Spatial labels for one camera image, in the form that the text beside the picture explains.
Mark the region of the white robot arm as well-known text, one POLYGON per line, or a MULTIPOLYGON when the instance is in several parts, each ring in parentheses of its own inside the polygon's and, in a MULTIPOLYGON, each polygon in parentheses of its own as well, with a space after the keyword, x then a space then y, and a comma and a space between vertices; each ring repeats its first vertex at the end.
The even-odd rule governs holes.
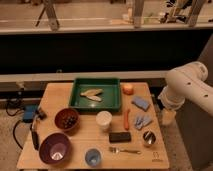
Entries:
POLYGON ((166 73, 166 86, 158 96, 163 105, 161 114, 164 126, 173 122, 186 99, 213 116, 213 87, 205 83, 207 77, 208 69, 199 61, 173 68, 166 73))

